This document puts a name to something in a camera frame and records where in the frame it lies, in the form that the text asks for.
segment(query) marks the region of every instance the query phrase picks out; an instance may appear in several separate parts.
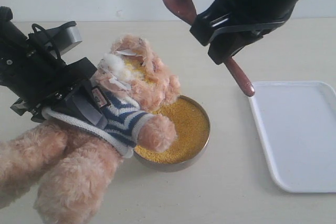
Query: teddy bear leg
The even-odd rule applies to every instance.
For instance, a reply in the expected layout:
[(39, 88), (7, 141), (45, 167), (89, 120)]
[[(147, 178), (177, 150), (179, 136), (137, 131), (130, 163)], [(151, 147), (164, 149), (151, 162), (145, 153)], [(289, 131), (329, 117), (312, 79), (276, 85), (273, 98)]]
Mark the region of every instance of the teddy bear leg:
[(138, 144), (148, 150), (164, 152), (176, 140), (175, 125), (167, 116), (155, 115), (140, 130)]
[(27, 193), (57, 160), (66, 135), (46, 121), (9, 142), (0, 143), (0, 209)]
[(84, 224), (98, 211), (122, 157), (92, 137), (40, 181), (34, 208), (44, 224)]

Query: fur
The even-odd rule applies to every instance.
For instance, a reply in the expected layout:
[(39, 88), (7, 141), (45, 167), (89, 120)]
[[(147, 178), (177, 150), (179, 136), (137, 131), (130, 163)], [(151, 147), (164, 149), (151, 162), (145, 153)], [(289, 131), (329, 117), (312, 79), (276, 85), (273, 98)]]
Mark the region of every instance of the fur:
[[(148, 41), (126, 35), (113, 44), (110, 54), (130, 49), (137, 53), (147, 83), (129, 74), (130, 90), (110, 83), (122, 76), (124, 64), (111, 58), (110, 73), (98, 69), (93, 78), (115, 95), (134, 98), (151, 112), (176, 101), (180, 83), (154, 53)], [(176, 139), (174, 124), (156, 115), (141, 129), (139, 145), (163, 152)], [(39, 183), (34, 209), (44, 224), (88, 224), (102, 204), (104, 193), (123, 158), (104, 140), (57, 120), (47, 120), (11, 141), (0, 143), (0, 208), (9, 206)]]

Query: cable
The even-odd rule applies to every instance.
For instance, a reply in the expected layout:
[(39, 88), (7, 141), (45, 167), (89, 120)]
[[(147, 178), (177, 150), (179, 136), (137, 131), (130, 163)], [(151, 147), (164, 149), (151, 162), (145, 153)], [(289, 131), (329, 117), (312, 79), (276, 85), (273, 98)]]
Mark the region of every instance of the cable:
[(41, 26), (38, 25), (38, 24), (32, 24), (32, 27), (31, 27), (31, 28), (33, 29), (33, 31), (34, 31), (34, 33), (36, 34), (36, 36), (39, 37), (39, 34), (37, 33), (36, 28), (38, 28), (42, 33), (44, 33), (44, 34), (47, 36), (48, 41), (49, 41), (49, 42), (51, 43), (51, 45), (53, 46), (53, 49), (54, 49), (54, 51), (55, 51), (55, 53), (56, 53), (56, 57), (57, 57), (57, 59), (58, 59), (58, 60), (61, 60), (61, 54), (60, 54), (58, 48), (56, 47), (55, 41), (54, 41), (54, 39), (49, 35), (49, 33), (46, 31), (46, 29), (44, 29), (43, 27), (41, 27)]

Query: teddy bear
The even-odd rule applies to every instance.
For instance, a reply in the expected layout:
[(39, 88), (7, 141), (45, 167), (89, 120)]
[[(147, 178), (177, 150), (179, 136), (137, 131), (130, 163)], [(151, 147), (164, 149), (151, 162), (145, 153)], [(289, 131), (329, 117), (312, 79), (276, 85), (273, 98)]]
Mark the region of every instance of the teddy bear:
[(0, 143), (0, 208), (38, 184), (33, 208), (43, 223), (88, 224), (135, 146), (163, 152), (176, 140), (174, 123), (152, 112), (176, 101), (180, 83), (146, 39), (116, 40), (91, 82), (107, 99), (106, 128), (43, 108), (45, 121)]

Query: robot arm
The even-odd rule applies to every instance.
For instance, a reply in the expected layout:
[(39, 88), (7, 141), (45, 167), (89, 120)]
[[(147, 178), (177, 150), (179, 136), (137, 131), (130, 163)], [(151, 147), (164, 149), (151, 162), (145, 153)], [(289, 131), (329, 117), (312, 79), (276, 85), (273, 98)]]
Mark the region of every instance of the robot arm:
[(298, 0), (215, 0), (190, 28), (216, 64), (285, 24)]

